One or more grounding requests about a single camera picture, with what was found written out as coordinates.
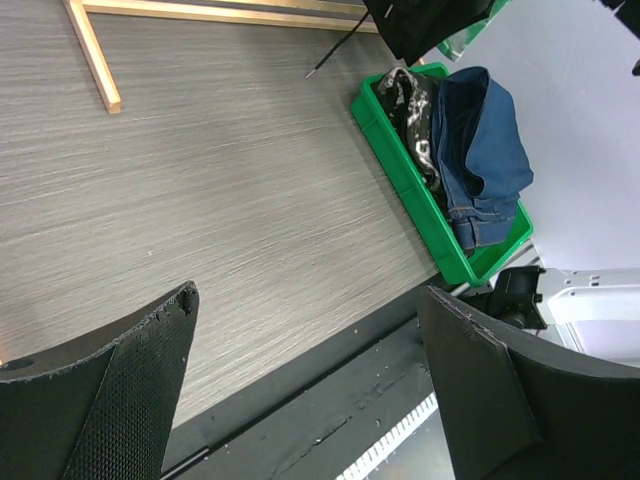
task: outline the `black plastic bracket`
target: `black plastic bracket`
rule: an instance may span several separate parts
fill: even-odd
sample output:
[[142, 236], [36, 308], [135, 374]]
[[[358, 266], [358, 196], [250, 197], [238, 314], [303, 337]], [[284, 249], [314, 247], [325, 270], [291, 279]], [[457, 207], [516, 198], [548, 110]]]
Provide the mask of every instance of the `black plastic bracket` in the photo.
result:
[[538, 266], [508, 268], [500, 272], [493, 292], [461, 300], [516, 328], [544, 330], [547, 325], [536, 307], [542, 302], [537, 289], [538, 278], [544, 272]]

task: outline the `white backdrop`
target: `white backdrop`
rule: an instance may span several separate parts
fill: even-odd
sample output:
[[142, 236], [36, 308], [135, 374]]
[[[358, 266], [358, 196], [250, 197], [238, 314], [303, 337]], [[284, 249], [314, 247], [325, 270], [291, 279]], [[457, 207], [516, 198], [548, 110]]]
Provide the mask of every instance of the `white backdrop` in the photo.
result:
[[523, 192], [547, 267], [640, 267], [640, 41], [592, 0], [514, 0], [451, 70], [514, 96], [535, 172]]

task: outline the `gray wood-grain floor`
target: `gray wood-grain floor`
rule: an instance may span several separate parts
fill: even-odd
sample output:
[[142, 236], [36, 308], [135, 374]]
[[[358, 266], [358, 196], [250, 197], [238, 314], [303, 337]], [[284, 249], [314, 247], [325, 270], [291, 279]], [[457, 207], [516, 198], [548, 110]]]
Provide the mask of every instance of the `gray wood-grain floor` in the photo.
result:
[[180, 424], [434, 273], [348, 112], [379, 38], [305, 81], [341, 33], [93, 24], [118, 116], [61, 0], [0, 2], [0, 359], [193, 279]]

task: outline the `blue jeans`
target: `blue jeans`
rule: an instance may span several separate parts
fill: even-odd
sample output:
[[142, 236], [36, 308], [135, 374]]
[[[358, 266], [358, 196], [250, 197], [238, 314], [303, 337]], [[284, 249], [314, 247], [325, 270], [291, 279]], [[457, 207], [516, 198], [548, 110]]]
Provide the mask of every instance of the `blue jeans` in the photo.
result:
[[453, 73], [440, 86], [431, 135], [460, 246], [502, 243], [533, 181], [511, 94], [485, 68]]

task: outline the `wooden stick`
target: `wooden stick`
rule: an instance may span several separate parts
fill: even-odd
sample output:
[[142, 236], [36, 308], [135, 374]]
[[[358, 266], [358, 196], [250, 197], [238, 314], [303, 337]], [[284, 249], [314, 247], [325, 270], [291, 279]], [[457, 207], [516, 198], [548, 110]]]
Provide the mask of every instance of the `wooden stick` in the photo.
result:
[[87, 12], [82, 6], [81, 0], [64, 0], [64, 4], [67, 7], [71, 24], [73, 25], [84, 56], [87, 59], [87, 63], [93, 73], [93, 78], [98, 85], [102, 101], [109, 113], [120, 112], [120, 94], [116, 87], [109, 65], [102, 54], [102, 49], [98, 43]]
[[[320, 28], [328, 30], [351, 30], [353, 20], [311, 17], [288, 13], [237, 10], [205, 5], [153, 2], [147, 0], [82, 0], [88, 13], [109, 13], [137, 17], [173, 18], [205, 22], [243, 23], [251, 25], [273, 25], [281, 27]], [[373, 22], [363, 24], [359, 31], [377, 33]]]
[[268, 7], [299, 8], [302, 10], [314, 10], [318, 12], [346, 13], [349, 15], [363, 16], [367, 12], [364, 5], [349, 5], [319, 0], [205, 0], [207, 2], [235, 3], [245, 5], [265, 5]]

